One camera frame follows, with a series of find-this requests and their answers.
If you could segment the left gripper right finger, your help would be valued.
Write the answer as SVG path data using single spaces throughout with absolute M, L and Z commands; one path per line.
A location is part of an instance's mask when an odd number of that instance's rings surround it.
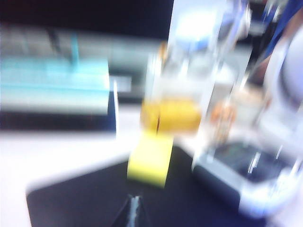
M 152 227 L 150 215 L 146 210 L 144 201 L 141 196 L 135 197 L 136 210 L 135 210 L 135 226 L 136 227 Z

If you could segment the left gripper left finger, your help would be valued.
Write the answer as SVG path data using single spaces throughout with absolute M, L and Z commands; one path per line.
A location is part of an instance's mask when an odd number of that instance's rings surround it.
M 129 216 L 131 214 L 131 204 L 134 196 L 128 195 L 124 204 L 116 214 L 112 221 L 111 227 L 126 227 L 129 223 Z

